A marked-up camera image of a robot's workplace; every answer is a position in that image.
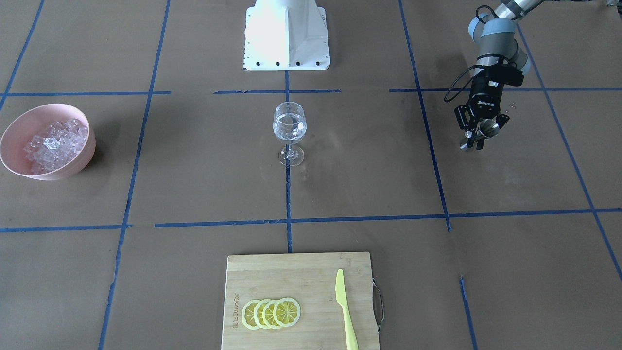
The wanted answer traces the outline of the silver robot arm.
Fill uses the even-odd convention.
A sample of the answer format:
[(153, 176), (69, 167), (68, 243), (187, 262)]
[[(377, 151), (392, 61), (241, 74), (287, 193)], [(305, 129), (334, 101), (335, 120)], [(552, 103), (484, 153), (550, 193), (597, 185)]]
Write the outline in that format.
[(454, 109), (458, 126), (465, 133), (461, 149), (484, 147), (509, 121), (501, 112), (505, 86), (520, 87), (531, 68), (531, 60), (515, 39), (516, 24), (542, 4), (541, 0), (502, 0), (496, 9), (476, 15), (469, 23), (469, 35), (479, 47), (467, 84), (469, 97)]

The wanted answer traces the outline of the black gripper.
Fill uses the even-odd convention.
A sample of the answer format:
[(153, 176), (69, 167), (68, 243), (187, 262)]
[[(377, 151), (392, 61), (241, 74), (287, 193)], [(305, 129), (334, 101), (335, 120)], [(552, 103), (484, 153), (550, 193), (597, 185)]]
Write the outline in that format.
[(484, 148), (485, 140), (495, 137), (510, 120), (508, 115), (499, 115), (504, 87), (519, 87), (523, 80), (524, 73), (513, 65), (486, 66), (474, 76), (468, 104), (458, 106), (454, 113), (468, 141), (475, 141), (476, 120), (482, 120), (479, 126), (479, 150)]

